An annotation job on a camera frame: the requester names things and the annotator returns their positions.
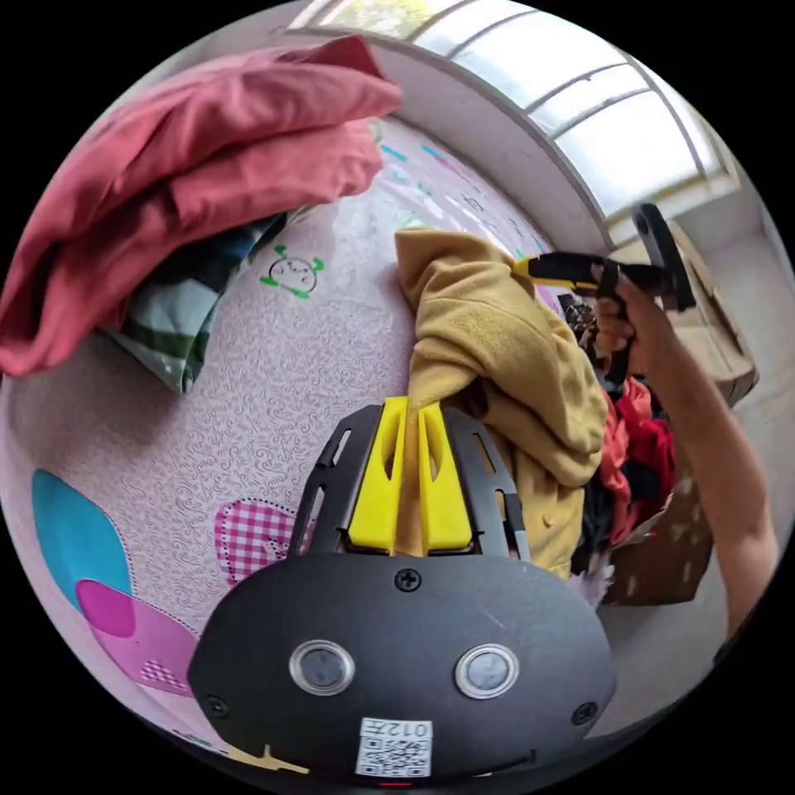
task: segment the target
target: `human hand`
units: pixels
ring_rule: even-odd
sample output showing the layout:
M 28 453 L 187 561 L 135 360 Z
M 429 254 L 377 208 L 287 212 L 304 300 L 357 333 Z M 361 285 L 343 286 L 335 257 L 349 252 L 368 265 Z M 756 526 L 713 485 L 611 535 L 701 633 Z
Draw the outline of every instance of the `human hand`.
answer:
M 594 265 L 594 278 L 602 277 L 602 268 Z M 665 312 L 636 287 L 623 273 L 615 291 L 627 306 L 627 320 L 621 320 L 619 305 L 610 298 L 596 302 L 596 353 L 609 357 L 625 348 L 632 340 L 629 351 L 629 372 L 649 375 L 668 359 L 677 346 L 677 337 Z

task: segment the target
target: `red cloth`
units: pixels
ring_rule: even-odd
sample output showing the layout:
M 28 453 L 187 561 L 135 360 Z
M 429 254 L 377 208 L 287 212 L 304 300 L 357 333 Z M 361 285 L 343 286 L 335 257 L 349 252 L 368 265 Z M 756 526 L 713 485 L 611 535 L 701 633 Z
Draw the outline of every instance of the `red cloth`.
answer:
M 55 367 L 193 240 L 366 190 L 368 119 L 402 99 L 360 36 L 231 55 L 126 102 L 78 143 L 0 296 L 0 372 Z
M 613 492 L 610 545 L 614 547 L 625 541 L 640 522 L 663 509 L 677 482 L 677 466 L 671 429 L 664 420 L 652 419 L 652 396 L 648 389 L 629 377 L 624 382 L 624 394 L 615 405 L 608 393 L 602 391 L 607 403 L 607 422 L 599 476 Z M 633 503 L 629 482 L 621 471 L 627 458 L 645 464 L 657 474 L 660 490 L 655 499 Z
M 632 523 L 645 522 L 663 509 L 668 495 L 677 484 L 677 458 L 673 434 L 663 419 L 643 419 L 626 396 L 616 401 L 616 409 L 624 419 L 629 432 L 629 457 L 645 464 L 657 473 L 660 488 L 654 499 L 642 499 L 638 504 L 638 516 Z
M 605 438 L 602 441 L 602 461 L 599 465 L 599 475 L 602 483 L 613 492 L 614 512 L 613 525 L 610 529 L 610 544 L 615 546 L 632 532 L 632 528 L 638 521 L 640 505 L 632 504 L 629 483 L 621 471 L 629 452 L 629 429 L 624 419 L 616 411 L 608 393 L 602 391 L 607 403 L 607 422 L 605 423 Z M 635 378 L 630 377 L 624 381 L 624 396 L 621 400 L 627 401 L 635 409 L 639 419 L 651 420 L 651 393 Z

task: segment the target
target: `window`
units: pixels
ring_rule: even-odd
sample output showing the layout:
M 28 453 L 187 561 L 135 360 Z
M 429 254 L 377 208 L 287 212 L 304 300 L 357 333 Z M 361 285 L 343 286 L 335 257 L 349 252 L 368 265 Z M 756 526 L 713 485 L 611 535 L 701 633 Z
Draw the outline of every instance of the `window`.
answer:
M 459 0 L 344 0 L 321 25 L 347 27 L 403 39 L 438 12 Z
M 316 0 L 300 24 L 397 39 L 490 84 L 587 187 L 607 225 L 640 200 L 725 172 L 710 134 L 668 83 L 535 8 L 511 0 Z

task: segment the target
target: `screw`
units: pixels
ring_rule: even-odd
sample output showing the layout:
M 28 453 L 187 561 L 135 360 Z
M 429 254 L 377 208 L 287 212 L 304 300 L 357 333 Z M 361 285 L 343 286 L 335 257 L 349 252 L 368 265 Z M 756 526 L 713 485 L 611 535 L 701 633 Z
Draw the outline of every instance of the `screw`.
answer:
M 401 569 L 395 575 L 395 585 L 398 590 L 404 593 L 417 590 L 420 587 L 420 583 L 422 583 L 420 572 L 414 569 Z
M 571 722 L 575 726 L 583 726 L 594 719 L 597 709 L 598 707 L 593 701 L 580 704 L 580 706 L 574 710 L 574 715 L 571 716 Z
M 207 706 L 216 718 L 225 718 L 229 714 L 226 701 L 223 701 L 217 696 L 207 696 Z

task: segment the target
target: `checkered heart print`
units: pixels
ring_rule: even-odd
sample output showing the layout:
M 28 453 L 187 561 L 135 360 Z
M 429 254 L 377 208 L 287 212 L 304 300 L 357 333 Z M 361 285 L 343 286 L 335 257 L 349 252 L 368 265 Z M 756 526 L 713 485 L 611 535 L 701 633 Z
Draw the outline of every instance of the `checkered heart print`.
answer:
M 295 521 L 294 514 L 265 500 L 239 499 L 224 505 L 215 517 L 215 552 L 227 583 L 235 586 L 283 561 Z
M 162 682 L 175 687 L 177 690 L 187 690 L 184 682 L 174 676 L 165 665 L 161 665 L 157 660 L 147 660 L 141 668 L 141 679 L 147 682 Z

